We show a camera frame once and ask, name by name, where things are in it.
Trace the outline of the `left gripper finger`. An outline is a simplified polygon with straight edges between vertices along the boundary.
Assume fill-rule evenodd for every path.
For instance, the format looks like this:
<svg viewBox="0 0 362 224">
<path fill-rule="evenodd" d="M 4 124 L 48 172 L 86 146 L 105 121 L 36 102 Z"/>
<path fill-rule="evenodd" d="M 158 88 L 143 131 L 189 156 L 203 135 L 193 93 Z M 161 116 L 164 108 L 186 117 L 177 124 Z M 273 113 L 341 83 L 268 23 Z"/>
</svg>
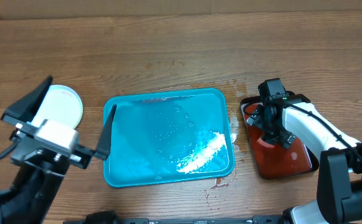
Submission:
<svg viewBox="0 0 362 224">
<path fill-rule="evenodd" d="M 116 105 L 113 105 L 108 116 L 105 124 L 103 125 L 102 133 L 98 140 L 98 144 L 95 150 L 94 156 L 105 161 L 108 156 L 110 155 L 110 148 L 111 148 L 111 136 L 112 136 L 112 124 L 113 119 L 116 112 Z"/>
<path fill-rule="evenodd" d="M 53 77 L 48 76 L 34 90 L 8 106 L 1 116 L 1 121 L 12 125 L 31 122 L 37 114 L 52 81 Z"/>
</svg>

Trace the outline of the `red-stained sponge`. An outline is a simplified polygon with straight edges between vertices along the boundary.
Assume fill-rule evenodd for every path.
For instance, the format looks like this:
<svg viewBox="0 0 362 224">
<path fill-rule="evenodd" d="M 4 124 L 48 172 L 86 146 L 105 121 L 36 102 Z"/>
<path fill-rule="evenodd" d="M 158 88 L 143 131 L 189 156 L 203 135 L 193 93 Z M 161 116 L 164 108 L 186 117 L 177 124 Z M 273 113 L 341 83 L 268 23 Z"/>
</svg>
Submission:
<svg viewBox="0 0 362 224">
<path fill-rule="evenodd" d="M 274 148 L 274 147 L 275 147 L 274 144 L 267 143 L 267 142 L 263 141 L 262 138 L 258 138 L 257 142 L 258 142 L 261 146 L 266 147 L 266 148 Z"/>
</svg>

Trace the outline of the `light blue plate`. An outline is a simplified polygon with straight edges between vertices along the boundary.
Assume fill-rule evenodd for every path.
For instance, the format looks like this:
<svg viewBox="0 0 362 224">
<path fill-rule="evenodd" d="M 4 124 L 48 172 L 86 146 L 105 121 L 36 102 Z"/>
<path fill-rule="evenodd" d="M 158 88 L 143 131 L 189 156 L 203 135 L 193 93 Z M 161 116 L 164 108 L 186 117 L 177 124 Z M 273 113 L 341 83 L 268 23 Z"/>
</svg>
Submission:
<svg viewBox="0 0 362 224">
<path fill-rule="evenodd" d="M 74 109 L 82 102 L 79 95 L 70 87 L 51 85 L 31 125 L 39 127 L 43 120 L 49 119 L 74 128 Z"/>
</svg>

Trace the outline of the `yellow-green plate top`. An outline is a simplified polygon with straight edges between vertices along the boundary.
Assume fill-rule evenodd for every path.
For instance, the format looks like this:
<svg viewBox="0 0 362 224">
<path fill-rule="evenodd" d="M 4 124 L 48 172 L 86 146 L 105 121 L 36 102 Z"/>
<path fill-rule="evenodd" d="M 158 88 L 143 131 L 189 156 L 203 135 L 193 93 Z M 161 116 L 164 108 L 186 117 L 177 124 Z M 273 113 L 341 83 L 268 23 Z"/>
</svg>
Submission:
<svg viewBox="0 0 362 224">
<path fill-rule="evenodd" d="M 82 120 L 82 116 L 83 116 L 83 104 L 82 102 L 78 102 L 75 109 L 74 109 L 74 128 L 76 128 L 81 120 Z"/>
</svg>

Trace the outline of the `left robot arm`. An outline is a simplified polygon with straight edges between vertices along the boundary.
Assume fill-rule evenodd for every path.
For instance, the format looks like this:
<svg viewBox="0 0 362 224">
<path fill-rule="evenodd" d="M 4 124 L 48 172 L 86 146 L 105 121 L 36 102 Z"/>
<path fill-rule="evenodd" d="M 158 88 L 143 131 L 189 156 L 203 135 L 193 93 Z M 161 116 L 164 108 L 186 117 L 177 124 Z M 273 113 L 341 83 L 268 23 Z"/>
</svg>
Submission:
<svg viewBox="0 0 362 224">
<path fill-rule="evenodd" d="M 48 76 L 36 89 L 8 106 L 1 121 L 15 127 L 12 144 L 0 153 L 10 155 L 19 166 L 12 185 L 0 190 L 0 223 L 42 223 L 70 166 L 86 169 L 92 158 L 106 160 L 110 155 L 112 106 L 95 149 L 79 143 L 79 133 L 54 120 L 45 119 L 39 127 L 30 124 L 53 81 Z"/>
</svg>

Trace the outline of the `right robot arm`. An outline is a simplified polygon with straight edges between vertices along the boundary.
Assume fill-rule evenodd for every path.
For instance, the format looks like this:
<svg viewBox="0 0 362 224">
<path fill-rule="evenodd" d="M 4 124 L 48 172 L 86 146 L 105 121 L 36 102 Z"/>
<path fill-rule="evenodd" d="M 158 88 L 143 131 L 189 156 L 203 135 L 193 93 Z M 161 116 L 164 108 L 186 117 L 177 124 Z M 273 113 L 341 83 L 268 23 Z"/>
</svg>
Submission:
<svg viewBox="0 0 362 224">
<path fill-rule="evenodd" d="M 303 94 L 279 78 L 265 80 L 259 95 L 240 108 L 251 143 L 289 149 L 300 140 L 318 161 L 316 199 L 281 215 L 256 215 L 253 223 L 353 223 L 362 220 L 362 143 L 326 120 Z"/>
</svg>

